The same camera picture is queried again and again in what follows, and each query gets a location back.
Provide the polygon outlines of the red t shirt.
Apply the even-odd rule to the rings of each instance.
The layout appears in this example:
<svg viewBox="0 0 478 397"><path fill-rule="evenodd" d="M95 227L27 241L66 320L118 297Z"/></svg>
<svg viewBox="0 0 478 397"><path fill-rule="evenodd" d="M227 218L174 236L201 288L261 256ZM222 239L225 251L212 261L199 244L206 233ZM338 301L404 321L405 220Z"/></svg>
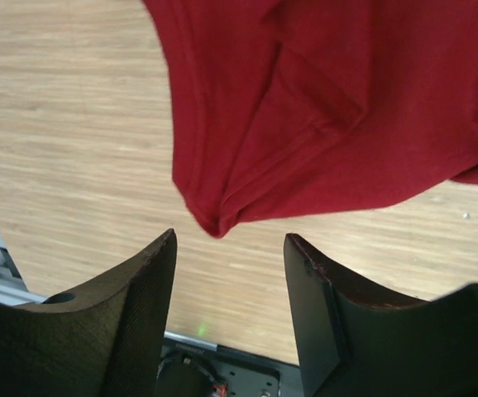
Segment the red t shirt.
<svg viewBox="0 0 478 397"><path fill-rule="evenodd" d="M478 184L478 1L149 1L200 227Z"/></svg>

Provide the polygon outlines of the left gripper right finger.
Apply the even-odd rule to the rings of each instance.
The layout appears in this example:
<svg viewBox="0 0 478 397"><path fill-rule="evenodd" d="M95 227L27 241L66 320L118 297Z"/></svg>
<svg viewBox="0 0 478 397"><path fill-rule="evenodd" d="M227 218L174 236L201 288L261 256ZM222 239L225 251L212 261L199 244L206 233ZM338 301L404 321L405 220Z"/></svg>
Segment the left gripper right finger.
<svg viewBox="0 0 478 397"><path fill-rule="evenodd" d="M478 283L417 299L294 233L284 269L307 396L478 396Z"/></svg>

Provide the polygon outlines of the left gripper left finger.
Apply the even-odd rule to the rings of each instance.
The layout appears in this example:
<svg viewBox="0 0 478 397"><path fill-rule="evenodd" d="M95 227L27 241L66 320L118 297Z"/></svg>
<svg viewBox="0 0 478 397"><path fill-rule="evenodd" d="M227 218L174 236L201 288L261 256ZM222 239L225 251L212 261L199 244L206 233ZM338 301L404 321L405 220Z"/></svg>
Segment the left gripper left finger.
<svg viewBox="0 0 478 397"><path fill-rule="evenodd" d="M41 304L0 304L0 396L152 396L177 237Z"/></svg>

